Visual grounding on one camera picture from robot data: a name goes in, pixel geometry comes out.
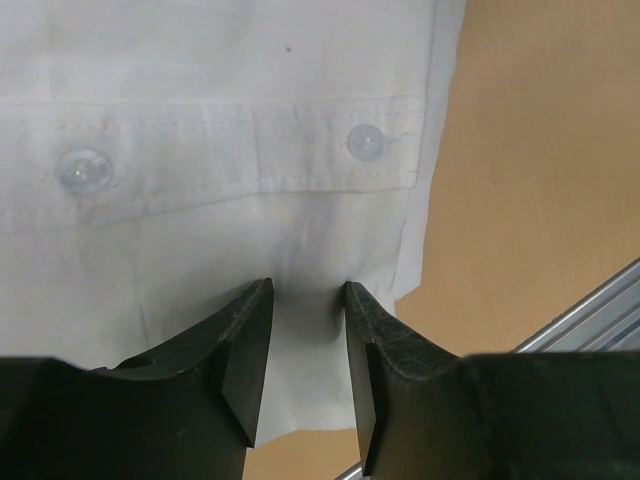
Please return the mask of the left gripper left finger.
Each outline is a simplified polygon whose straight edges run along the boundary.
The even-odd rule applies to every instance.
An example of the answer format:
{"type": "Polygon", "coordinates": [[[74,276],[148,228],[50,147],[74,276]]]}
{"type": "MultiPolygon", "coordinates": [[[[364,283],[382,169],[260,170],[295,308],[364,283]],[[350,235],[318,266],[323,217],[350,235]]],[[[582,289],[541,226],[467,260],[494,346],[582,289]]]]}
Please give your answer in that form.
{"type": "Polygon", "coordinates": [[[257,437],[274,290],[113,369],[1,361],[5,479],[239,479],[257,437]]]}

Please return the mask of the white long sleeve shirt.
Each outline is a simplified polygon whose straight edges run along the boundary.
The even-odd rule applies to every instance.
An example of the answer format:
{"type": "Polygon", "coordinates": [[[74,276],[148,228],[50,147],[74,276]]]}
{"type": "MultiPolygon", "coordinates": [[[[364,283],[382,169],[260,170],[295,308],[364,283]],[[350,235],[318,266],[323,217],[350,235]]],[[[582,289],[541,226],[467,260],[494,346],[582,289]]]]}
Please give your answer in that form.
{"type": "Polygon", "coordinates": [[[5,1],[1,351],[114,366],[271,278],[257,441],[355,425],[418,287],[461,1],[5,1]]]}

